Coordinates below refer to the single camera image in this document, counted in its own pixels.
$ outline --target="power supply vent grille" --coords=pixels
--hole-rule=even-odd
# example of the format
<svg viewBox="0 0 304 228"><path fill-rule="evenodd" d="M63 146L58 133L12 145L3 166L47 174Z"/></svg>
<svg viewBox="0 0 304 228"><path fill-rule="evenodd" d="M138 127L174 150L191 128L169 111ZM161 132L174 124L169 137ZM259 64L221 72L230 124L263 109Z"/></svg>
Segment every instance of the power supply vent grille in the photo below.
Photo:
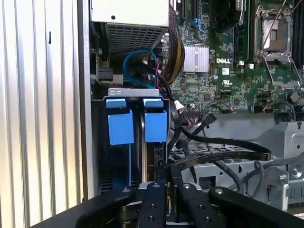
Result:
<svg viewBox="0 0 304 228"><path fill-rule="evenodd" d="M155 48L166 32L166 28L107 24L107 32L111 59L121 59L137 49Z"/></svg>

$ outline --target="heatsink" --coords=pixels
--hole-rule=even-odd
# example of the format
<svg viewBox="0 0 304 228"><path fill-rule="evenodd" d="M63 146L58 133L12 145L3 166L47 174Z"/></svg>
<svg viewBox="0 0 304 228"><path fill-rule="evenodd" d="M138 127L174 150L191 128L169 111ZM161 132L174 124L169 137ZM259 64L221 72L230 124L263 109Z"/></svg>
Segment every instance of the heatsink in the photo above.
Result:
<svg viewBox="0 0 304 228"><path fill-rule="evenodd" d="M169 0L92 0L91 20L105 24L110 59L120 60L159 44L169 26Z"/></svg>
<svg viewBox="0 0 304 228"><path fill-rule="evenodd" d="M209 71L209 47L204 45L185 46L184 72L206 73Z"/></svg>

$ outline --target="gray metal sheet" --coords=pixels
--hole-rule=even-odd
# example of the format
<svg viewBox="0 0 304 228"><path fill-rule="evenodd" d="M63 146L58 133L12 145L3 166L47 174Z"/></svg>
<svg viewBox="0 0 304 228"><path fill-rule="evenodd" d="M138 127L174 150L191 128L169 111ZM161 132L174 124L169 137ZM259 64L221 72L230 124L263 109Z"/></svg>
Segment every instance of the gray metal sheet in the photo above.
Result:
<svg viewBox="0 0 304 228"><path fill-rule="evenodd" d="M83 197L76 0L1 0L0 204L28 228Z"/></svg>

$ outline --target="ribbed metal surface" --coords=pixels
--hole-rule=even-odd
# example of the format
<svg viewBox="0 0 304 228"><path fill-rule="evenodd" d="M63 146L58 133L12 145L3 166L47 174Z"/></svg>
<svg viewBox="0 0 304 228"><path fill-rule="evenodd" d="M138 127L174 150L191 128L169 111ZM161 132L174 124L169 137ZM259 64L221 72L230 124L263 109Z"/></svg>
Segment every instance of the ribbed metal surface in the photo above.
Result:
<svg viewBox="0 0 304 228"><path fill-rule="evenodd" d="M137 49L154 49L167 30L161 27L129 26L111 23L106 24L106 28L111 58L114 59L123 59L126 55ZM140 58L145 55L146 53L137 56Z"/></svg>
<svg viewBox="0 0 304 228"><path fill-rule="evenodd" d="M0 205L28 228L81 202L76 0L1 0Z"/></svg>
<svg viewBox="0 0 304 228"><path fill-rule="evenodd" d="M209 71L209 47L195 45L185 46L184 72Z"/></svg>

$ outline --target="dell logo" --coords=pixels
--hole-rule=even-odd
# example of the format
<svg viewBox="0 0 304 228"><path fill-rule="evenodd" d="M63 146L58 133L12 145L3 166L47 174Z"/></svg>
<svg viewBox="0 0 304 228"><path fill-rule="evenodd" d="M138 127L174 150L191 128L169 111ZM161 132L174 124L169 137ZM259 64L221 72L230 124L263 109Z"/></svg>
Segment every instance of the dell logo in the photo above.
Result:
<svg viewBox="0 0 304 228"><path fill-rule="evenodd" d="M228 58L217 58L217 63L230 64L230 60Z"/></svg>

